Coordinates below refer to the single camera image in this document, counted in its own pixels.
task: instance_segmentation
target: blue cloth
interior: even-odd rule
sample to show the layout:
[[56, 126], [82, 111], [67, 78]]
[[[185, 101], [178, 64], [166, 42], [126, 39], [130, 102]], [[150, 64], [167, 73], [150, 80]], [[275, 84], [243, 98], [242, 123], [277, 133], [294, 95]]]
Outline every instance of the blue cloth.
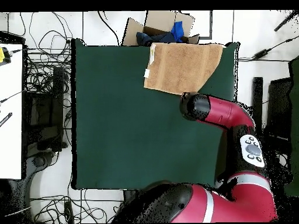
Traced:
[[173, 25], [173, 28], [171, 30], [171, 33], [173, 37], [175, 38], [176, 42], [182, 43], [183, 41], [180, 39], [184, 36], [184, 30], [183, 30], [183, 22], [175, 22]]

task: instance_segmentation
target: brown towel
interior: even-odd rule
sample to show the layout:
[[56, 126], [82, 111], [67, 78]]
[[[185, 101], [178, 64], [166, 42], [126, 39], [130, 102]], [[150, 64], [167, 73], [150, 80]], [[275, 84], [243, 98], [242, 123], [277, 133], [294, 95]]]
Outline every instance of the brown towel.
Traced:
[[197, 92], [215, 71], [221, 55], [219, 44], [153, 43], [144, 87], [176, 95]]

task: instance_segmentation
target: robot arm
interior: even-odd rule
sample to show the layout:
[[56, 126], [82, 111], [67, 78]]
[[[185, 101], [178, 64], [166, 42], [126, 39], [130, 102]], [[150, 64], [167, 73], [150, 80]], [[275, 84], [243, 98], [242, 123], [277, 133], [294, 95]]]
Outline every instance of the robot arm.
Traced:
[[227, 161], [216, 187], [225, 189], [234, 183], [232, 200], [198, 184], [158, 185], [122, 207], [113, 222], [268, 222], [275, 218], [262, 148], [249, 114], [231, 101], [198, 93], [182, 94], [180, 111], [187, 120], [226, 132]]

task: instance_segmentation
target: black device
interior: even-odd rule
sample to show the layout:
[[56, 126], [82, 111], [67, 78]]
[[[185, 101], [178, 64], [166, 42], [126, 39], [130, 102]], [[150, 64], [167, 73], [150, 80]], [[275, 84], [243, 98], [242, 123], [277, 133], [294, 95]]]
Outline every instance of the black device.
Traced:
[[4, 117], [4, 119], [0, 121], [0, 127], [3, 126], [4, 123], [7, 122], [11, 116], [12, 113], [9, 113], [6, 117]]
[[64, 81], [67, 74], [62, 67], [53, 69], [53, 86], [47, 93], [25, 94], [27, 143], [37, 142], [37, 149], [62, 150]]
[[283, 25], [293, 19], [295, 16], [299, 15], [299, 10], [293, 10], [275, 29], [274, 31], [278, 31]]
[[286, 155], [291, 151], [291, 102], [288, 96], [290, 89], [290, 78], [271, 81], [265, 128], [272, 147]]
[[262, 133], [262, 113], [263, 113], [263, 78], [254, 77], [252, 82], [252, 118], [255, 122], [256, 135]]
[[68, 224], [75, 224], [74, 213], [72, 211], [72, 202], [70, 200], [64, 203], [64, 213]]

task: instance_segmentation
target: tangled wires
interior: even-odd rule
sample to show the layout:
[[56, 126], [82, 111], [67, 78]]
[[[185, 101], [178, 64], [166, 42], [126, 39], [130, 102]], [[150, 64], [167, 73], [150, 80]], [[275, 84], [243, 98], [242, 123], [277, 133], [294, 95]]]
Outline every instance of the tangled wires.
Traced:
[[[73, 38], [72, 32], [70, 31], [67, 22], [65, 19], [56, 14], [55, 12], [52, 12], [55, 17], [58, 19], [58, 21], [61, 23], [64, 35], [59, 33], [55, 30], [48, 31], [39, 41], [37, 44], [35, 39], [30, 33], [30, 28], [32, 25], [32, 19], [34, 12], [31, 16], [30, 26], [29, 26], [29, 34], [31, 38], [33, 39], [36, 48], [31, 48], [30, 52], [28, 52], [27, 57], [27, 63], [28, 63], [28, 73], [25, 85], [27, 92], [35, 92], [35, 93], [45, 93], [45, 94], [51, 94], [53, 95], [53, 70], [55, 67], [63, 68], [64, 74], [63, 74], [63, 85], [64, 90], [63, 94], [69, 95], [69, 86], [70, 86], [70, 74], [71, 74], [71, 48], [70, 48], [70, 39]], [[71, 37], [67, 37], [67, 34], [65, 32], [64, 25], [61, 21], [62, 18], [71, 33]], [[47, 37], [50, 33], [55, 33], [52, 38], [51, 47], [50, 48], [42, 48], [41, 43]], [[53, 40], [55, 37], [62, 37], [65, 40], [64, 48], [62, 49], [53, 49]]]
[[[44, 206], [39, 213], [37, 213], [34, 218], [34, 223], [52, 223], [52, 224], [66, 224], [69, 222], [70, 218], [73, 218], [74, 221], [76, 221], [75, 224], [81, 224], [82, 220], [86, 218], [91, 218], [93, 222], [100, 223], [99, 220], [104, 220], [104, 223], [110, 223], [110, 221], [114, 218], [114, 215], [108, 219], [107, 213], [102, 209], [98, 207], [90, 207], [88, 204], [88, 200], [85, 198], [86, 191], [84, 192], [84, 201], [87, 204], [87, 208], [82, 206], [82, 199], [80, 200], [80, 204], [78, 204], [78, 201], [73, 200], [69, 196], [64, 195], [56, 195], [52, 196], [52, 199], [49, 199], [49, 197], [43, 197], [43, 198], [35, 198], [31, 199], [31, 201], [36, 200], [50, 200], [50, 202]], [[71, 213], [69, 212], [69, 209], [61, 208], [61, 206], [64, 206], [66, 202], [71, 201], [72, 204], [74, 204], [76, 207], [80, 208], [80, 213], [76, 213], [75, 215], [71, 216]], [[113, 210], [116, 213], [116, 209], [119, 208], [118, 206], [114, 206]], [[102, 216], [97, 217], [95, 216], [96, 212], [101, 212]], [[48, 216], [49, 219], [47, 220], [41, 220], [41, 216], [45, 214]]]

